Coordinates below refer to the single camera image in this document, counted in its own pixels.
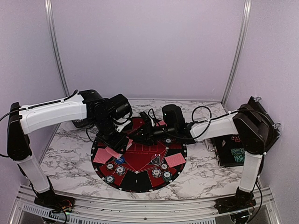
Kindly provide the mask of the red playing card deck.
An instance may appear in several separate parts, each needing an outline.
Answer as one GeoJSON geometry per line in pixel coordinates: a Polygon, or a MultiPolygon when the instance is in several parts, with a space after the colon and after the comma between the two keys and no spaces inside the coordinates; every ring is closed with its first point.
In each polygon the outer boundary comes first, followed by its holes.
{"type": "Polygon", "coordinates": [[[132,146],[133,140],[129,139],[128,144],[126,146],[126,150],[128,150],[132,146]]]}

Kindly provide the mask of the red brown poker chip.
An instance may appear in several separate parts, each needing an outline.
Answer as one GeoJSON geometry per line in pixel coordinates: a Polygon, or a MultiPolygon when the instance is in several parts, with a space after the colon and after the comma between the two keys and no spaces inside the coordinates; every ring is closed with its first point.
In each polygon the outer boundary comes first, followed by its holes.
{"type": "Polygon", "coordinates": [[[167,170],[169,167],[166,163],[161,164],[161,169],[162,170],[167,170]]]}
{"type": "Polygon", "coordinates": [[[106,169],[107,170],[113,170],[114,169],[114,164],[112,164],[112,163],[107,164],[106,169]]]}

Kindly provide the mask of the single red playing card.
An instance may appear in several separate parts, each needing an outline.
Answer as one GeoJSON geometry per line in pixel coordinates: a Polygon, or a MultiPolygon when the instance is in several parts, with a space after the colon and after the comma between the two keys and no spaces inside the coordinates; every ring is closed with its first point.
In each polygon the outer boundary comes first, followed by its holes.
{"type": "Polygon", "coordinates": [[[93,159],[94,163],[105,164],[112,157],[108,149],[99,148],[93,159]]]}

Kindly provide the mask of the blue small blind button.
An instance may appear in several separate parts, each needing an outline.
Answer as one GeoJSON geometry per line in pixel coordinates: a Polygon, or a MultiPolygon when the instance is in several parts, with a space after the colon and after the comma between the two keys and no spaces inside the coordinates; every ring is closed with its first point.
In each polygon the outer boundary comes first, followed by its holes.
{"type": "Polygon", "coordinates": [[[126,161],[125,161],[125,158],[124,158],[124,157],[121,157],[121,158],[119,158],[119,159],[116,159],[115,162],[116,162],[117,164],[123,164],[123,163],[125,163],[126,161]]]}

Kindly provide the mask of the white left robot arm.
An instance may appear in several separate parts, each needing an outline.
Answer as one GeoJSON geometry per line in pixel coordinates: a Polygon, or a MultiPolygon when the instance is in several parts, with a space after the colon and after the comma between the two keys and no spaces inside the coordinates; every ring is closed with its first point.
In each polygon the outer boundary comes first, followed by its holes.
{"type": "Polygon", "coordinates": [[[129,146],[129,138],[121,130],[129,120],[121,119],[131,113],[131,105],[122,94],[103,98],[95,90],[75,90],[65,98],[33,105],[21,106],[15,102],[7,114],[7,155],[41,194],[41,201],[54,208],[59,204],[59,197],[52,192],[51,182],[39,160],[59,124],[82,120],[95,125],[97,139],[123,154],[129,146]]]}

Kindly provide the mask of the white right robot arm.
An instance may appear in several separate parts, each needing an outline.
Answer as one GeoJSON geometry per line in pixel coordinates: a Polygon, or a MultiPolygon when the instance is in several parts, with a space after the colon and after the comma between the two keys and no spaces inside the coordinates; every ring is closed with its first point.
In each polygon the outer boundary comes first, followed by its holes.
{"type": "Polygon", "coordinates": [[[232,197],[232,206],[241,209],[249,200],[260,173],[264,155],[280,137],[280,131],[268,113],[260,105],[243,104],[233,112],[207,121],[187,123],[181,108],[170,104],[162,108],[164,124],[154,115],[142,112],[144,124],[133,131],[130,137],[141,144],[152,145],[158,140],[170,138],[185,144],[206,139],[231,137],[230,142],[241,145],[244,164],[239,184],[239,193],[232,197]]]}

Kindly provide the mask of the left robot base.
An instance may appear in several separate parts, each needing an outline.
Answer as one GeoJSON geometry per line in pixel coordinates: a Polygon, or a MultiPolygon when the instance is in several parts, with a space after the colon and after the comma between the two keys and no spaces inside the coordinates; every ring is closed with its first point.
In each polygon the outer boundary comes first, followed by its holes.
{"type": "Polygon", "coordinates": [[[54,210],[57,212],[72,211],[75,199],[69,196],[58,195],[52,190],[44,193],[36,192],[34,203],[54,210]]]}

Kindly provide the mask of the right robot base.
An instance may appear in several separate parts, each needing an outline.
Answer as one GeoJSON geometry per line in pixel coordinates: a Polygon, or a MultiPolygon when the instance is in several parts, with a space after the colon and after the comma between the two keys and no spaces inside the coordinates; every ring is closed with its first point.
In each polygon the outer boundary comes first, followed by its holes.
{"type": "Polygon", "coordinates": [[[215,200],[214,207],[219,214],[230,212],[234,223],[245,223],[255,210],[256,201],[252,194],[219,198],[215,200]]]}

